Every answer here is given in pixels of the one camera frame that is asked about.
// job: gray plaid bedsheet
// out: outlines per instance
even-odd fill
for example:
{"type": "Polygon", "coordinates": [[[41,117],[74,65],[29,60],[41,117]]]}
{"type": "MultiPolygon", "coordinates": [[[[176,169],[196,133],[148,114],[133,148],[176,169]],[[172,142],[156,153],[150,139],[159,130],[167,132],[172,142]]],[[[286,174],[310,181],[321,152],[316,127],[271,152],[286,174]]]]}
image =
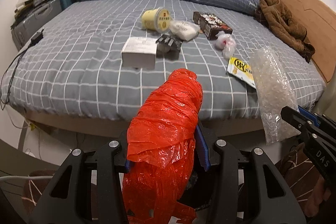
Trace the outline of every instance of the gray plaid bedsheet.
{"type": "MultiPolygon", "coordinates": [[[[194,71],[203,87],[201,119],[259,117],[256,91],[226,73],[227,60],[203,34],[182,45],[179,59],[157,58],[155,70],[122,66],[130,36],[159,37],[142,30],[145,10],[163,6],[178,20],[194,11],[212,12],[233,28],[235,56],[248,62],[269,45],[279,55],[298,104],[311,107],[325,84],[314,65],[276,38],[253,17],[182,0],[95,0],[75,3],[45,25],[44,38],[29,49],[13,81],[10,103],[26,109],[111,120],[130,120],[148,95],[178,68],[194,71]]],[[[6,75],[6,96],[13,67],[6,75]]]]}

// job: black package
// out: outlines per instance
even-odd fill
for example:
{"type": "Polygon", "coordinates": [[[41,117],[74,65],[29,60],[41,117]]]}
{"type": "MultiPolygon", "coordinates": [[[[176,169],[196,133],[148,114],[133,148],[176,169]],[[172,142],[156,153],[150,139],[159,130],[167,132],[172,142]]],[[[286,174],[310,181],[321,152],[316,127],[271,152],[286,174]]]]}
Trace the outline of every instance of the black package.
{"type": "Polygon", "coordinates": [[[220,31],[232,34],[232,28],[212,13],[194,12],[193,21],[201,27],[209,40],[216,40],[220,31]]]}
{"type": "Polygon", "coordinates": [[[169,51],[180,52],[182,41],[176,37],[172,37],[167,34],[163,34],[157,42],[157,50],[166,53],[169,51]]]}

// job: small plastic bag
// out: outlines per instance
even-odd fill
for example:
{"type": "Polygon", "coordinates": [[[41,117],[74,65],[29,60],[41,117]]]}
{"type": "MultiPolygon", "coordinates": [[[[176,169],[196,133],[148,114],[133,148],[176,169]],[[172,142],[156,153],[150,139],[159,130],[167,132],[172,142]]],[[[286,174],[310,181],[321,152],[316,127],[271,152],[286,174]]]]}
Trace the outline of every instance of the small plastic bag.
{"type": "Polygon", "coordinates": [[[200,31],[199,25],[188,21],[172,20],[169,28],[174,35],[185,41],[193,39],[200,31]]]}
{"type": "Polygon", "coordinates": [[[196,217],[193,208],[177,202],[194,165],[194,131],[203,99],[196,78],[186,69],[173,71],[131,121],[127,159],[135,163],[123,179],[130,223],[168,224],[174,216],[191,224],[196,217]]]}
{"type": "Polygon", "coordinates": [[[223,57],[231,58],[236,50],[236,41],[233,39],[232,35],[220,31],[217,35],[216,47],[222,50],[223,57]]]}
{"type": "Polygon", "coordinates": [[[281,118],[281,109],[298,110],[296,95],[276,53],[268,46],[257,50],[249,60],[255,82],[266,143],[271,144],[299,135],[281,118]]]}

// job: yellow plastic cup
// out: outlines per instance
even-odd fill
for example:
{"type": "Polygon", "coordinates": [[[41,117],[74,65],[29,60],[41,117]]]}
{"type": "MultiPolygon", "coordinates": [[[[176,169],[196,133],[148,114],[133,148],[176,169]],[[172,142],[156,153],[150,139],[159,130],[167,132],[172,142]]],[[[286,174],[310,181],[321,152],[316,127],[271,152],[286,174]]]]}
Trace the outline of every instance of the yellow plastic cup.
{"type": "Polygon", "coordinates": [[[167,9],[159,7],[155,10],[145,11],[141,20],[143,28],[164,33],[169,28],[170,13],[167,9]]]}

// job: metal screw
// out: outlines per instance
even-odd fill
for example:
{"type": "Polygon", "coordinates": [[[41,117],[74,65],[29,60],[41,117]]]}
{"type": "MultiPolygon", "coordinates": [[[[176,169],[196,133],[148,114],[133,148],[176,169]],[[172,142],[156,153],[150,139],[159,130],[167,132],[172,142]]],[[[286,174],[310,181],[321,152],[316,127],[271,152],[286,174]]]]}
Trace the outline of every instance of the metal screw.
{"type": "Polygon", "coordinates": [[[224,141],[224,140],[217,140],[217,145],[218,146],[226,146],[226,141],[224,141]]]}
{"type": "Polygon", "coordinates": [[[263,150],[261,148],[255,148],[254,153],[256,153],[257,155],[261,155],[263,153],[263,150]]]}
{"type": "Polygon", "coordinates": [[[78,155],[80,155],[82,153],[82,151],[80,150],[80,149],[75,149],[75,150],[72,150],[72,154],[74,155],[74,156],[78,156],[78,155]]]}
{"type": "Polygon", "coordinates": [[[110,147],[117,147],[118,145],[119,145],[118,141],[111,141],[111,142],[109,143],[109,146],[110,146],[110,147]]]}

